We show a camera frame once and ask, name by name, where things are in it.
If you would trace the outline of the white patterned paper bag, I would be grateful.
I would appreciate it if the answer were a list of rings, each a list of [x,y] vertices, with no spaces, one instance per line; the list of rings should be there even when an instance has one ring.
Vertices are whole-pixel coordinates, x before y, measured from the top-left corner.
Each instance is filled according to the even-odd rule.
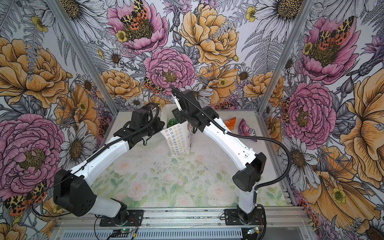
[[[173,156],[188,155],[191,151],[193,127],[190,123],[178,123],[170,128],[167,123],[171,118],[175,118],[172,110],[177,108],[176,104],[164,105],[161,110],[161,121],[165,123],[161,134],[167,141],[171,154]]]

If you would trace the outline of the green yellow snack packet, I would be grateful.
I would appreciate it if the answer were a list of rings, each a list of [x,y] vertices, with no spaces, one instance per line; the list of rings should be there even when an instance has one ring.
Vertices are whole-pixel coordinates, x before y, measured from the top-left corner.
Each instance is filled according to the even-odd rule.
[[[174,125],[177,125],[179,122],[178,122],[178,120],[176,119],[176,118],[171,118],[169,121],[168,121],[168,123],[167,123],[167,127],[168,128],[170,128],[170,127],[172,127],[172,126],[174,126]]]

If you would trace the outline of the orange red snack packet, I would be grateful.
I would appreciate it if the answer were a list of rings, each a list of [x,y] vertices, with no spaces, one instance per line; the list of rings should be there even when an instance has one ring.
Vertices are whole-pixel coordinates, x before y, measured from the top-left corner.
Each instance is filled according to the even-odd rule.
[[[230,131],[232,131],[232,130],[235,128],[235,126],[236,126],[236,121],[237,121],[237,118],[234,117],[234,118],[225,120],[224,123],[225,123],[226,127],[227,127]]]

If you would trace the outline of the pink purple snack packet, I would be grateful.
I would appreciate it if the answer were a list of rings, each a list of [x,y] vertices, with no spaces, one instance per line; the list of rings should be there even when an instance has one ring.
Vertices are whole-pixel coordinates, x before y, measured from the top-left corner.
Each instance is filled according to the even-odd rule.
[[[245,119],[242,119],[239,123],[239,128],[238,128],[238,134],[240,136],[248,137],[248,140],[252,140],[254,142],[257,142],[258,140],[253,139],[253,137],[256,137],[256,130],[251,128]]]

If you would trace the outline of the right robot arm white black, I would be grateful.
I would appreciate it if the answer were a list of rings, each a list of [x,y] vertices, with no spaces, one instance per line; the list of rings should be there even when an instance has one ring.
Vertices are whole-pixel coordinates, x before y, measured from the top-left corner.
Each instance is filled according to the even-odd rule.
[[[261,180],[266,156],[263,153],[257,154],[238,138],[233,137],[218,113],[210,107],[200,111],[195,106],[183,107],[178,104],[173,114],[180,123],[187,121],[210,137],[232,159],[238,168],[233,175],[233,182],[240,190],[238,219],[245,225],[250,224],[256,218],[256,183]]]

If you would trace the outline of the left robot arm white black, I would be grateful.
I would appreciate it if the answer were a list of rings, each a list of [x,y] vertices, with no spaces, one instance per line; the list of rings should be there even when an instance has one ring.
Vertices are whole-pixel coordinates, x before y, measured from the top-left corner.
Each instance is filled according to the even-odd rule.
[[[118,200],[97,196],[91,187],[117,158],[144,138],[159,133],[164,126],[165,123],[160,118],[137,125],[129,121],[87,160],[70,170],[60,170],[55,174],[54,203],[77,217],[86,214],[100,215],[108,217],[116,225],[123,225],[129,218],[127,206]]]

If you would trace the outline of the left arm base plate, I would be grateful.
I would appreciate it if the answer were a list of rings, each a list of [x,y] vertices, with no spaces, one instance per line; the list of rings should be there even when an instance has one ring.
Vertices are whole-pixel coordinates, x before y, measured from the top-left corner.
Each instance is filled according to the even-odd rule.
[[[140,227],[144,218],[144,210],[125,210],[114,218],[102,216],[100,227]]]

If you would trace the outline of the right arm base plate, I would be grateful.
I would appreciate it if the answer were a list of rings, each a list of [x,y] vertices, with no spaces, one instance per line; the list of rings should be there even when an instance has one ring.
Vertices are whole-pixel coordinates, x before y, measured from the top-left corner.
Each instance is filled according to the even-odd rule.
[[[261,207],[255,207],[247,214],[240,208],[224,209],[224,218],[227,226],[265,226],[265,211]]]

